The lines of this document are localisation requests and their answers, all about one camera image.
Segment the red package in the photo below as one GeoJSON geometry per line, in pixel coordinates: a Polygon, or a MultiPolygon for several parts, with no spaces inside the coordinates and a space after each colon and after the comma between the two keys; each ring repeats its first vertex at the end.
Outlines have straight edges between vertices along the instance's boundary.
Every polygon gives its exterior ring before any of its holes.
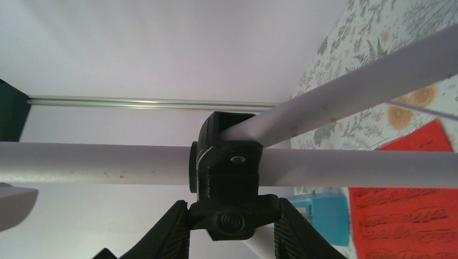
{"type": "MultiPolygon", "coordinates": [[[[379,150],[453,152],[437,121],[379,150]]],[[[458,259],[458,189],[350,188],[349,195],[358,259],[458,259]]]]}

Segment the screw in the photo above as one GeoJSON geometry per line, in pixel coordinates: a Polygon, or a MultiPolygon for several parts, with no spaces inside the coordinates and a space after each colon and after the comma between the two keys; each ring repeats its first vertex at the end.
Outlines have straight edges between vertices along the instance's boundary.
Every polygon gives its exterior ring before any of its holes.
{"type": "Polygon", "coordinates": [[[237,155],[231,158],[231,162],[233,162],[236,165],[241,165],[246,162],[246,159],[243,156],[237,155]]]}

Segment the blue box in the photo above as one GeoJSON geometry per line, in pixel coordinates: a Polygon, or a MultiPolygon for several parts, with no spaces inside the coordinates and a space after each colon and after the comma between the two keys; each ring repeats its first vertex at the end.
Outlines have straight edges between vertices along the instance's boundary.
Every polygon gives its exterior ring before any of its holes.
{"type": "Polygon", "coordinates": [[[350,220],[347,199],[338,193],[300,194],[286,197],[326,241],[335,246],[349,244],[350,220]]]}

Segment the floral tablecloth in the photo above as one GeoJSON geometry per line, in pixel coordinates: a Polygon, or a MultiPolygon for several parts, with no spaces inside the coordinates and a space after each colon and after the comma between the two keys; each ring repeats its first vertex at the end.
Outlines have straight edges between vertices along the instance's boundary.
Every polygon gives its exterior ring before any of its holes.
{"type": "MultiPolygon", "coordinates": [[[[458,0],[350,0],[291,97],[455,23],[458,23],[458,0]]],[[[396,101],[458,113],[458,77],[426,86],[396,101]]],[[[293,138],[291,145],[299,149],[374,150],[433,119],[429,114],[381,104],[293,138]]],[[[440,122],[453,148],[458,150],[458,140],[455,141],[458,123],[445,119],[440,122]]],[[[348,195],[347,188],[330,189],[348,195]]],[[[328,190],[297,187],[295,193],[328,190]]],[[[356,258],[352,243],[337,249],[348,258],[356,258]]]]}

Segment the dark green panel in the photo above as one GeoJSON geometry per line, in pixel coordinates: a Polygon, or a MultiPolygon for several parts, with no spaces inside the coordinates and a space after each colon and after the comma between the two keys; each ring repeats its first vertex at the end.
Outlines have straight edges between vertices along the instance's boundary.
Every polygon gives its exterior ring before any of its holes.
{"type": "Polygon", "coordinates": [[[19,141],[30,111],[29,97],[0,79],[0,141],[19,141]]]}

